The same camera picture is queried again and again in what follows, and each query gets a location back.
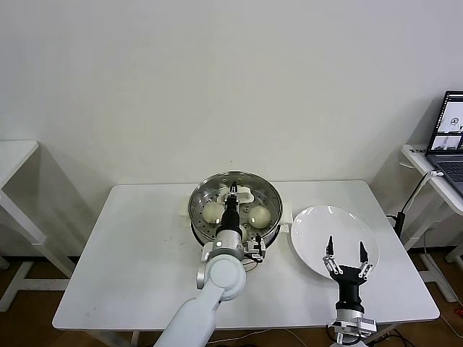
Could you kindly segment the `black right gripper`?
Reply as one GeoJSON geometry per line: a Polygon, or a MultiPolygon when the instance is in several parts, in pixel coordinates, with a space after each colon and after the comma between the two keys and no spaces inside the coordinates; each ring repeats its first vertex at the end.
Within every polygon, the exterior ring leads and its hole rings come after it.
{"type": "Polygon", "coordinates": [[[373,269],[364,243],[360,242],[360,268],[339,266],[334,257],[333,237],[330,236],[323,263],[329,274],[334,275],[334,280],[338,283],[339,300],[336,303],[336,309],[364,312],[365,308],[362,306],[359,287],[366,282],[373,269]]]}

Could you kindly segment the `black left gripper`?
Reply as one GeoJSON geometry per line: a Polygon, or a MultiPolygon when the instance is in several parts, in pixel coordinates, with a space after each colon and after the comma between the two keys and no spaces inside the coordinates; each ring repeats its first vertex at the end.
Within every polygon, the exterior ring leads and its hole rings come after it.
{"type": "Polygon", "coordinates": [[[239,213],[237,211],[237,205],[239,204],[238,186],[236,181],[232,182],[229,188],[229,193],[224,199],[224,203],[226,205],[226,209],[221,216],[221,224],[218,227],[218,230],[240,231],[239,213]]]}

